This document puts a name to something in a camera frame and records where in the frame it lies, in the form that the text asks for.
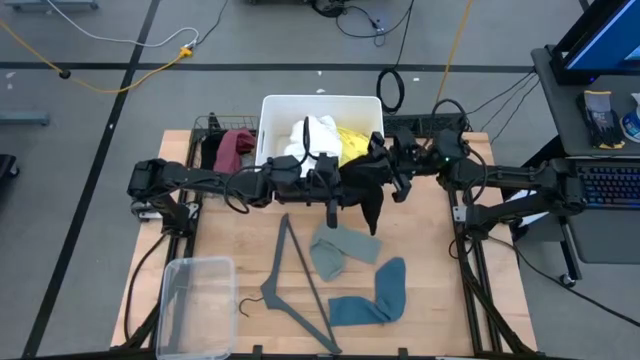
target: white bin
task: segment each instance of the white bin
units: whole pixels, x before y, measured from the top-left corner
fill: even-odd
[[[367,137],[374,131],[384,136],[382,105],[374,96],[269,95],[262,102],[256,165],[281,156],[289,144],[291,127],[308,115],[330,115],[339,127]]]

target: white cable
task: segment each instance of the white cable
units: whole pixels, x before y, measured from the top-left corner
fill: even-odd
[[[87,35],[90,38],[96,39],[96,40],[104,40],[104,41],[111,41],[111,42],[117,42],[117,43],[129,43],[129,44],[134,44],[134,45],[140,45],[140,46],[144,46],[144,47],[160,47],[164,44],[166,44],[167,42],[171,41],[174,37],[176,37],[178,34],[180,34],[183,31],[193,31],[194,33],[196,33],[196,37],[191,40],[191,42],[185,44],[186,47],[193,47],[196,45],[196,43],[198,42],[198,38],[200,37],[200,33],[198,32],[198,30],[192,28],[192,27],[185,27],[182,28],[178,31],[176,31],[175,33],[173,33],[173,35],[169,36],[165,41],[158,43],[158,44],[142,44],[139,43],[135,40],[121,40],[121,39],[111,39],[111,38],[107,38],[107,37],[102,37],[102,36],[96,36],[93,35],[91,33],[89,33],[88,31],[86,31],[85,29],[81,28],[80,26],[78,26],[78,24],[76,24],[75,22],[73,22],[73,20],[69,19],[69,17],[67,15],[65,15],[62,11],[60,11],[60,9],[58,9],[58,7],[53,3],[53,1],[51,0],[47,0],[47,2],[49,3],[49,5],[51,5],[51,7],[58,13],[60,14],[60,16],[62,16],[63,18],[65,18],[65,20],[67,20],[71,25],[75,26],[76,29],[80,30],[83,34]]]

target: black cloth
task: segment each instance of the black cloth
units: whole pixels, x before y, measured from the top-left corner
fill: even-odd
[[[375,161],[369,155],[360,156],[349,161],[340,168],[340,178],[344,195],[342,205],[355,206],[360,204],[362,215],[369,225],[371,235],[376,234],[378,218],[384,202],[382,186],[374,176],[376,170],[367,167]]]
[[[200,144],[200,169],[213,170],[218,156],[218,148],[226,131],[216,131]]]

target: computer screen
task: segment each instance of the computer screen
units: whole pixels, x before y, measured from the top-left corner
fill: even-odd
[[[567,70],[640,70],[640,0],[628,0],[566,63]]]

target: white cloth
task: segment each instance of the white cloth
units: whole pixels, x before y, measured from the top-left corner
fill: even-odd
[[[304,145],[302,144],[302,135],[304,131],[304,120],[300,120],[293,124],[291,128],[291,143],[284,149],[284,155],[293,155],[301,161],[304,157]],[[327,156],[336,156],[340,162],[342,156],[342,142],[338,134],[336,122],[331,116],[323,116],[320,119],[309,115],[309,153],[313,156],[320,156],[320,153],[326,153]],[[301,177],[306,177],[307,172],[315,169],[316,160],[311,157],[302,163]]]

